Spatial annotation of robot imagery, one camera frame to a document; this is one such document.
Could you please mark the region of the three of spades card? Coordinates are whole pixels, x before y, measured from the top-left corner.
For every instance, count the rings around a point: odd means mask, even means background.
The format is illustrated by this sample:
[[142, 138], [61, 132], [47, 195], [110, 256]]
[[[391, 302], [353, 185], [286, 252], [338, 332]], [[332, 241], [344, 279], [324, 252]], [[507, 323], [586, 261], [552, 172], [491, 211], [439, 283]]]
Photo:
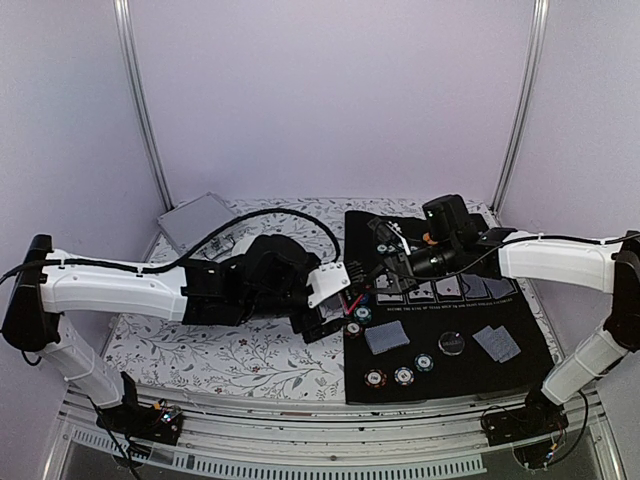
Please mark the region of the three of spades card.
[[378, 279], [376, 281], [376, 301], [378, 304], [403, 304], [404, 297], [402, 294], [384, 293], [384, 290], [389, 286], [385, 279]]

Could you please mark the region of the green 50 chip row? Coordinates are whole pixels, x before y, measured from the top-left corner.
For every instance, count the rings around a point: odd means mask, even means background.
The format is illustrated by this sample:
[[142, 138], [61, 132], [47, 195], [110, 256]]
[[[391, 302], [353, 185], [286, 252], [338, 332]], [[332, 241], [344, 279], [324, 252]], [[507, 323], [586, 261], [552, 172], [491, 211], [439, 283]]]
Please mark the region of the green 50 chip row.
[[391, 249], [391, 247], [390, 247], [390, 246], [388, 246], [388, 245], [386, 245], [386, 244], [379, 244], [379, 245], [377, 246], [377, 252], [378, 252], [379, 254], [381, 254], [381, 255], [384, 255], [384, 254], [391, 253], [391, 252], [392, 252], [392, 249]]

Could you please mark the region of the triangular all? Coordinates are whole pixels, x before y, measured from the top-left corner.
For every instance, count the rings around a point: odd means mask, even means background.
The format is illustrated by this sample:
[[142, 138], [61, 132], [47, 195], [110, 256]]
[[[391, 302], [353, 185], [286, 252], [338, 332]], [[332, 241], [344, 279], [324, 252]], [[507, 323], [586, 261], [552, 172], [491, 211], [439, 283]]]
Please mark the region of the triangular all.
[[348, 292], [340, 293], [339, 300], [342, 306], [342, 315], [344, 317], [351, 316], [355, 310], [368, 302], [369, 294], [350, 295]]

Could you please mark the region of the red 100 chip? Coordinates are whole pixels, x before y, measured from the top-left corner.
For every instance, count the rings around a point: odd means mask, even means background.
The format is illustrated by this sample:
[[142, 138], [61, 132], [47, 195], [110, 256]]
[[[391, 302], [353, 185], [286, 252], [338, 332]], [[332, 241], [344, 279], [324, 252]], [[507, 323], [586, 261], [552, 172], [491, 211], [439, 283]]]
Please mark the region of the red 100 chip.
[[349, 322], [345, 325], [344, 335], [346, 338], [355, 339], [363, 333], [362, 326], [357, 322]]
[[364, 383], [372, 389], [381, 389], [387, 384], [387, 375], [380, 369], [370, 369], [364, 374]]

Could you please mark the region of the four of clubs card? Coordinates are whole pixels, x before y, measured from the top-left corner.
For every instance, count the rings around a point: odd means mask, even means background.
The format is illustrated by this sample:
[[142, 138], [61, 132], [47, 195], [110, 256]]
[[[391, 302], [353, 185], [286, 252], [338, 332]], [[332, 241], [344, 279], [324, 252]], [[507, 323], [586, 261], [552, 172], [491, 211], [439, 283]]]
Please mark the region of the four of clubs card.
[[434, 303], [435, 294], [433, 292], [432, 283], [424, 282], [419, 284], [414, 290], [408, 293], [408, 301], [416, 304]]

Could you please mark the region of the orange big blind button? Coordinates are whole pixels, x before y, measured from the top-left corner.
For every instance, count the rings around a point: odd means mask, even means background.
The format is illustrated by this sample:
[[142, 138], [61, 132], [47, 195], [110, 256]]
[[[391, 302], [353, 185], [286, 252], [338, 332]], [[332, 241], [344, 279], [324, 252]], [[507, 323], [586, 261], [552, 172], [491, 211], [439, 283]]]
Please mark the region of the orange big blind button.
[[425, 233], [425, 234], [423, 235], [423, 241], [424, 241], [425, 243], [427, 243], [428, 245], [437, 245], [437, 244], [438, 244], [438, 242], [437, 242], [437, 241], [435, 241], [435, 240], [433, 240], [433, 239], [431, 238], [431, 236], [430, 236], [428, 233]]

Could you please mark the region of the clear round dealer button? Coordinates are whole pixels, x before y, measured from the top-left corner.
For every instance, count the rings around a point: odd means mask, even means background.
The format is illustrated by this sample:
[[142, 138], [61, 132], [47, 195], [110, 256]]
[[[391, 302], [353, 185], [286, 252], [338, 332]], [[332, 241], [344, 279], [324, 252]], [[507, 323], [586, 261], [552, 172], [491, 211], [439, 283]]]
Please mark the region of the clear round dealer button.
[[461, 333], [447, 331], [440, 335], [438, 348], [446, 356], [461, 355], [466, 346], [466, 341]]

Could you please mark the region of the blue 10 chip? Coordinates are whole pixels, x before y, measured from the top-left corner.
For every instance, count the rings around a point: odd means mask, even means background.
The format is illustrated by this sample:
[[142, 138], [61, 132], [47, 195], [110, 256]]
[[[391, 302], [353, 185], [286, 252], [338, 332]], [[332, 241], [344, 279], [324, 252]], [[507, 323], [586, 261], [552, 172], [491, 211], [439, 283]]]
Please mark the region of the blue 10 chip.
[[394, 371], [394, 380], [397, 385], [408, 387], [414, 383], [415, 374], [409, 367], [401, 366]]

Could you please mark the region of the dealt card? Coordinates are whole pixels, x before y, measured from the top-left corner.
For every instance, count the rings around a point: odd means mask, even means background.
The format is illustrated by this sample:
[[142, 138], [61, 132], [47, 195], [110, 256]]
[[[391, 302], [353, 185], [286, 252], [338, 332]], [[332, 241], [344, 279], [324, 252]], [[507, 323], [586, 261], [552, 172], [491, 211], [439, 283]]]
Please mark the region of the dealt card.
[[508, 332], [507, 337], [495, 336], [494, 330], [486, 326], [473, 335], [474, 340], [486, 351], [492, 360], [506, 363], [521, 353], [521, 349]]

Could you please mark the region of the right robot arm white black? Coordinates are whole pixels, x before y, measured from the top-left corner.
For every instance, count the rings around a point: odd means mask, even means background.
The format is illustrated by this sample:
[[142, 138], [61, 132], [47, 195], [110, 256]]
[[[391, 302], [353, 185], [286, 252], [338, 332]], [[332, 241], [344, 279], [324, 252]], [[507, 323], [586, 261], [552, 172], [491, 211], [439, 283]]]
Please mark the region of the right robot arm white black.
[[390, 275], [391, 291], [405, 293], [424, 282], [462, 274], [502, 279], [537, 279], [590, 288], [611, 295], [611, 311], [594, 333], [552, 368], [517, 415], [517, 427], [537, 436], [561, 406], [591, 381], [639, 349], [639, 234], [588, 239], [533, 234], [514, 228], [480, 231], [462, 197], [445, 195], [422, 207], [426, 232], [409, 239], [388, 220], [369, 221], [375, 244], [396, 243], [380, 255], [371, 273]]

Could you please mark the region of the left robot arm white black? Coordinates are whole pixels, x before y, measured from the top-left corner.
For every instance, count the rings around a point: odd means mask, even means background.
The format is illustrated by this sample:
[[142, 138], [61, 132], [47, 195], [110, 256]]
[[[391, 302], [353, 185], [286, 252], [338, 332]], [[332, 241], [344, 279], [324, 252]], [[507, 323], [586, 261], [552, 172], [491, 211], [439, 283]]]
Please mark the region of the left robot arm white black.
[[1, 327], [6, 342], [50, 361], [128, 434], [149, 423], [132, 381], [98, 358], [65, 313], [127, 313], [206, 326], [286, 317], [293, 332], [312, 343], [340, 328], [319, 307], [351, 284], [343, 263], [323, 264], [283, 235], [257, 236], [221, 262], [185, 255], [157, 266], [76, 257], [38, 235], [7, 275], [15, 283]]

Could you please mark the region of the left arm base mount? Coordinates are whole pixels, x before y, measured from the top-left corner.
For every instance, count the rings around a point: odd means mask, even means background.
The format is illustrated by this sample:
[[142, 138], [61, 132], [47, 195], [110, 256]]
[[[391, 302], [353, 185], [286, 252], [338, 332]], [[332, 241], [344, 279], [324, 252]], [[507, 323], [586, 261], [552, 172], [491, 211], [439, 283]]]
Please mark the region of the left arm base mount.
[[165, 399], [150, 406], [138, 401], [135, 381], [126, 373], [121, 377], [124, 394], [119, 405], [98, 408], [96, 425], [105, 431], [164, 445], [176, 446], [182, 432], [183, 411], [177, 405], [169, 405]]

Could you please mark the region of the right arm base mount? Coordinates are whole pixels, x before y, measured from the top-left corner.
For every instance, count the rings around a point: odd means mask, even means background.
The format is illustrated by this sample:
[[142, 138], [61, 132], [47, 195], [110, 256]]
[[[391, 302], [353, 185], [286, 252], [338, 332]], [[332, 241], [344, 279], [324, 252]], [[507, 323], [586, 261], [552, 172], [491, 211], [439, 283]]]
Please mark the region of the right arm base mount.
[[530, 391], [521, 407], [490, 407], [480, 419], [490, 446], [561, 432], [568, 425], [563, 406], [554, 404], [539, 390]]

